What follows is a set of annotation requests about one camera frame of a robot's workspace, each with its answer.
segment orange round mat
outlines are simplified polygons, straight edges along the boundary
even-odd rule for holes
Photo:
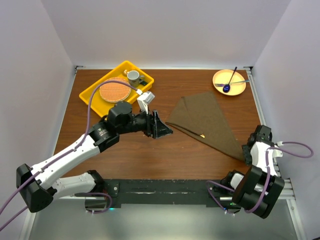
[[[110,80],[116,80],[127,84],[129,83],[127,79],[121,77],[112,77],[107,79],[106,82]],[[125,100],[129,96],[131,88],[123,84],[110,82],[102,85],[99,92],[103,100],[109,103],[117,103]]]

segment round plate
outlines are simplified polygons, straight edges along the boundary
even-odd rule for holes
[[[127,79],[122,77],[112,77],[107,79],[106,81],[109,81],[109,80],[116,80],[124,83],[129,83]],[[131,88],[123,84],[110,82],[102,85],[99,89],[99,92],[103,100],[109,103],[117,103],[125,100],[129,96],[131,92]]]
[[[229,92],[224,92],[223,86],[215,85],[215,84],[228,84],[233,72],[234,72],[233,70],[225,69],[225,70],[217,71],[215,75],[213,75],[213,78],[212,78],[213,86],[220,93],[224,95],[235,96],[235,95],[241,94],[246,89],[246,85],[247,85],[246,82],[231,84]],[[235,72],[231,82],[240,82],[244,80],[245,80],[244,77],[241,76],[240,73]]]

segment fork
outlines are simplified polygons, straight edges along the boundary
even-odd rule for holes
[[[249,80],[244,80],[244,81],[234,81],[234,82],[230,82],[230,84],[240,84],[240,83],[248,83]],[[215,83],[214,84],[216,87],[223,87],[225,86],[226,84],[223,84],[223,83]]]

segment white wall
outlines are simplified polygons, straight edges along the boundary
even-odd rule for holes
[[[0,206],[15,190],[16,168],[52,154],[73,66],[40,0],[0,3]],[[4,224],[25,204],[18,195]],[[18,239],[25,214],[0,233]]]
[[[290,0],[42,0],[75,65],[253,66]]]
[[[267,124],[283,141],[313,147],[312,159],[279,161],[290,177],[308,239],[320,237],[320,1],[292,0],[253,68]],[[300,148],[290,148],[302,153]]]

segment folded cloth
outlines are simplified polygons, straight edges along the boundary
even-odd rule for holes
[[[183,96],[166,123],[230,157],[244,161],[241,145],[213,92]]]

